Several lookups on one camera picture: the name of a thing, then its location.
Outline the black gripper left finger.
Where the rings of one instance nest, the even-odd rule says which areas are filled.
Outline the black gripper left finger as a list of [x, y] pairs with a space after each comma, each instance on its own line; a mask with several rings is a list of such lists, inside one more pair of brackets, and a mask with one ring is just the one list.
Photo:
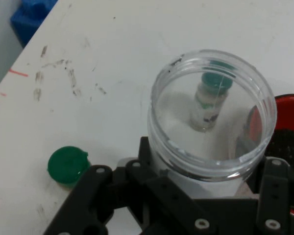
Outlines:
[[90, 167], [45, 230], [47, 235], [106, 235], [114, 210], [128, 208], [144, 235], [215, 235], [203, 208], [166, 176], [151, 169], [147, 137], [137, 158], [111, 169]]

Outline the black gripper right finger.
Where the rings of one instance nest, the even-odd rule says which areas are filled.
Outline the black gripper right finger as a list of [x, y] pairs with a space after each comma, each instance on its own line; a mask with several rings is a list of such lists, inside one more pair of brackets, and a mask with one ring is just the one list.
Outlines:
[[265, 161], [256, 226], [260, 235], [294, 235], [294, 168], [280, 158]]

